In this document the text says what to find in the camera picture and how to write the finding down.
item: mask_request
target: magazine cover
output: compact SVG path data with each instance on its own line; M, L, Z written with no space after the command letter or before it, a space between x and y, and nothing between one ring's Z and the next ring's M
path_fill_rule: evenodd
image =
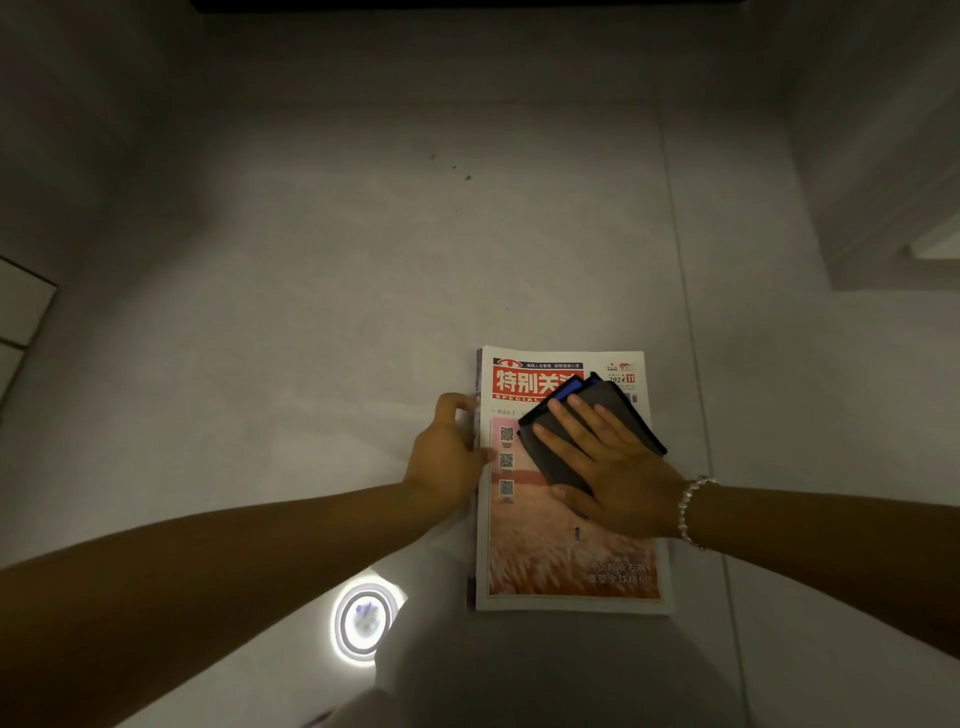
M651 427L642 352L477 354L476 432L496 452L477 496L478 610L670 614L666 543L611 533L551 497L517 437L517 420L574 375L615 382Z

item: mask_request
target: hand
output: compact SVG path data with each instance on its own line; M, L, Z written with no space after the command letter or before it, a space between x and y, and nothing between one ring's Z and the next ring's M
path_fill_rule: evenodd
M436 508L442 521L467 501L476 490L484 466L493 459L490 448L473 448L473 420L457 426L457 410L472 413L476 402L468 395L447 393L437 400L433 422L414 441L403 482L419 488L428 508Z
M591 407L576 395L566 401L595 433L558 401L548 403L580 449L542 425L534 425L534 432L589 484L593 497L569 485L553 486L551 495L616 533L639 539L677 536L684 478L610 410L599 404Z

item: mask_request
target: round light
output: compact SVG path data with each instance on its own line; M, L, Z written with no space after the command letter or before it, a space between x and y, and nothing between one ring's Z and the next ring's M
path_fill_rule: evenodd
M337 654L358 667L372 667L376 648L396 619L406 595L375 573L345 585L330 620Z

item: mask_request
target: bracelet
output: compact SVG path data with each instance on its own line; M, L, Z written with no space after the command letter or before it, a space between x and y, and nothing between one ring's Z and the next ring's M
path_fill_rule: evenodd
M711 477L706 477L701 475L699 480L694 480L684 489L684 497L680 500L680 536L691 546L696 546L701 551L706 551L703 546L700 546L697 542L690 538L690 535L687 533L686 526L686 508L690 505L690 500L693 498L693 494L700 490L700 486L706 485L707 483L715 483L719 485L716 480Z

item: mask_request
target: gray tile floor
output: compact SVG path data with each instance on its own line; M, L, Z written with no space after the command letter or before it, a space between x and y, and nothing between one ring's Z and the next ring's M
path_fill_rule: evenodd
M703 65L685 58L658 78ZM193 88L151 140L5 408L4 563L394 480L481 344L644 350L656 427L691 473L960 503L957 299L831 293L766 108L305 88L231 109ZM613 91L597 101L640 93ZM671 621L478 617L460 607L466 536L450 524L377 565L411 601L375 680L416 724L742 724L716 555L674 549ZM729 568L755 725L960 717L960 663ZM363 689L372 673L330 659L330 599L130 725L296 726Z

